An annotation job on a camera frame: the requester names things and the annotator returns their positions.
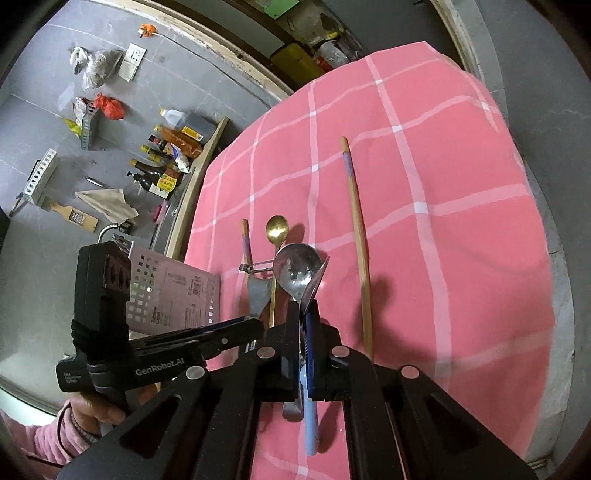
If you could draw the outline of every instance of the metal spoon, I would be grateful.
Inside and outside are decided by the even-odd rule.
[[[267,239],[275,246],[275,254],[279,251],[283,242],[287,238],[290,231],[290,226],[285,217],[281,215],[272,216],[265,227],[267,232]],[[271,308],[269,310],[269,328],[275,325],[275,296],[277,292],[276,277],[273,276],[271,281]]]
[[[289,244],[275,255],[273,274],[281,288],[301,304],[306,287],[321,266],[322,259],[310,245]]]
[[[310,304],[312,303],[312,300],[314,300],[314,297],[316,297],[316,292],[318,291],[318,287],[320,287],[320,282],[322,281],[322,277],[324,277],[324,272],[326,271],[326,267],[329,264],[329,260],[330,257],[326,257],[326,260],[324,261],[318,272],[314,274],[314,276],[310,280],[310,283],[308,283],[308,286],[306,287],[304,293],[301,296],[300,311],[302,317],[304,317],[306,313],[308,313]]]

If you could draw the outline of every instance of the black box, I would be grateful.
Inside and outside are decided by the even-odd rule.
[[[8,232],[8,225],[10,225],[10,218],[4,213],[4,210],[0,208],[0,250],[4,244],[6,238],[6,232]]]

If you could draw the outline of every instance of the white plastic bag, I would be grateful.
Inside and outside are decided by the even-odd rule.
[[[347,55],[339,50],[337,43],[334,40],[323,43],[318,49],[318,55],[323,57],[334,69],[349,63]]]
[[[173,158],[177,164],[178,169],[183,173],[189,173],[191,166],[189,165],[189,159],[181,153],[181,150],[176,145],[170,144],[173,149]]]
[[[83,72],[82,88],[98,88],[115,71],[122,55],[122,50],[98,50],[90,53],[82,47],[76,47],[70,55],[70,65],[74,67],[74,74]]]

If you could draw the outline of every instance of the barcode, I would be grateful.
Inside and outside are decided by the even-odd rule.
[[[201,296],[201,278],[195,277],[193,280],[193,295]]]

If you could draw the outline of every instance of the white plastic basket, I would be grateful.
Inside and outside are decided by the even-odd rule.
[[[146,335],[219,322],[220,277],[131,242],[126,319]]]
[[[39,162],[39,165],[31,175],[31,179],[22,191],[22,196],[26,201],[39,205],[43,188],[45,188],[49,177],[51,177],[51,174],[56,169],[56,154],[57,152],[50,148]]]

